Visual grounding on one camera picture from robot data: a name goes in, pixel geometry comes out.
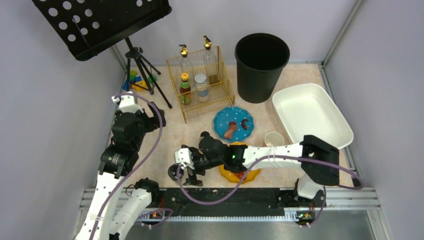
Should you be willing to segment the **yellow dotted plate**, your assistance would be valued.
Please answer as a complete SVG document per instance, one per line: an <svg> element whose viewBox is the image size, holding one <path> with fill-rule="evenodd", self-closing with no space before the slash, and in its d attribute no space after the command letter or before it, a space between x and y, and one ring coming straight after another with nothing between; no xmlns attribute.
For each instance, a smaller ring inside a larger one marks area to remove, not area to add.
<svg viewBox="0 0 424 240"><path fill-rule="evenodd" d="M247 144L245 143L245 142L233 142L232 144L229 144L228 145L228 147L230 148L230 153L232 153L233 152L233 150L232 150L232 148L233 148L233 146L247 146ZM233 173L234 172L232 172L232 171L229 171L229 170L226 170L225 168L224 168L224 165L222 164L222 165L220 165L219 167L218 167L218 169L219 169L219 173L220 173L220 175L223 177L223 178L225 178L227 181L229 181L230 183L238 183L239 181L240 181L240 179L238 179L237 177L235 177L234 175L233 175ZM252 182L252 181L254 181L255 180L255 178L259 175L261 173L261 170L260 169L256 169L256 170L251 170L248 174L247 174L247 179L246 180L243 180L243 182L242 182L242 185L243 184L246 184L246 183L249 183L249 182Z"/></svg>

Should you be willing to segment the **black cap spice bottle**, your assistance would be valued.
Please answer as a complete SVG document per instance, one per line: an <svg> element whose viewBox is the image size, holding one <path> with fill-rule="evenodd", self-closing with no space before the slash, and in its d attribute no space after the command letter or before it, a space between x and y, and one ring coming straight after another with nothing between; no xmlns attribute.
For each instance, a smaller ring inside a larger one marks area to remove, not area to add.
<svg viewBox="0 0 424 240"><path fill-rule="evenodd" d="M208 131L203 131L201 134L200 134L200 137L201 138L205 138L205 137L209 137L210 136L210 133L208 132Z"/></svg>

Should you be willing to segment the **silver lid shaker jar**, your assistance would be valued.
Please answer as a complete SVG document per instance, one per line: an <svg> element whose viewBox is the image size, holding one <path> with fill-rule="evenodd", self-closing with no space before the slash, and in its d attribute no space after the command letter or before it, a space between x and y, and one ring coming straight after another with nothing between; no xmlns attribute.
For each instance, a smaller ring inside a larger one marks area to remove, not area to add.
<svg viewBox="0 0 424 240"><path fill-rule="evenodd" d="M194 76L195 88L201 102L206 102L209 99L209 84L208 78L204 73L199 73Z"/></svg>

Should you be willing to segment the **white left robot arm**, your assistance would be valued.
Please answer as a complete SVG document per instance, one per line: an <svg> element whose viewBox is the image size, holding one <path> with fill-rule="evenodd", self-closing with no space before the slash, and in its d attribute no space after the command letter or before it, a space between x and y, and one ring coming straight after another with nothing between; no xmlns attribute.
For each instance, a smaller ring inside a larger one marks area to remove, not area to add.
<svg viewBox="0 0 424 240"><path fill-rule="evenodd" d="M94 196L77 240L124 240L159 191L157 182L140 179L134 192L117 211L117 204L131 172L136 169L146 133L166 126L165 112L151 101L149 117L130 96L119 101L109 146L100 157Z"/></svg>

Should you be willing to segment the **yellow cap sauce bottle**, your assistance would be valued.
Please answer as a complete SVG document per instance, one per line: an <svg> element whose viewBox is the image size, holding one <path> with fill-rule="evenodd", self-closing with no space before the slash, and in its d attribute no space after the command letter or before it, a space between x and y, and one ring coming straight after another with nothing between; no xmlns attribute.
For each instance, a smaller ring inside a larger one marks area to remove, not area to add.
<svg viewBox="0 0 424 240"><path fill-rule="evenodd" d="M191 85L190 85L190 76L187 72L183 72L180 76L180 102L183 105L188 105L191 103Z"/></svg>

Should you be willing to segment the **black lid grinder jar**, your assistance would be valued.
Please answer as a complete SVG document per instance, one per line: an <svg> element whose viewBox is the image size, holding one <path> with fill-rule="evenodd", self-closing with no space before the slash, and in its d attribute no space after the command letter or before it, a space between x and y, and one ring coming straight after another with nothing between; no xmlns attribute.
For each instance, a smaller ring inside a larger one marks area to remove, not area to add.
<svg viewBox="0 0 424 240"><path fill-rule="evenodd" d="M167 170L167 174L169 176L169 178L174 181L174 182L178 182L178 178L182 179L184 176L184 170L182 168L179 168L178 164L172 164L168 170Z"/></svg>

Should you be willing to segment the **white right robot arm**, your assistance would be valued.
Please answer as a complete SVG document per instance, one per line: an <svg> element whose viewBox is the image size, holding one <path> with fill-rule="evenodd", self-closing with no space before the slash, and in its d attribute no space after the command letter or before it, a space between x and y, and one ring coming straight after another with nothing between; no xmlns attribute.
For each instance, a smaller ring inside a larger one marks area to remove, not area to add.
<svg viewBox="0 0 424 240"><path fill-rule="evenodd" d="M299 143L280 146L224 144L201 134L198 148L182 145L174 153L175 163L194 175L222 166L232 173L259 169L291 168L304 171L295 184L299 197L313 199L323 187L340 183L339 149L314 135L304 135Z"/></svg>

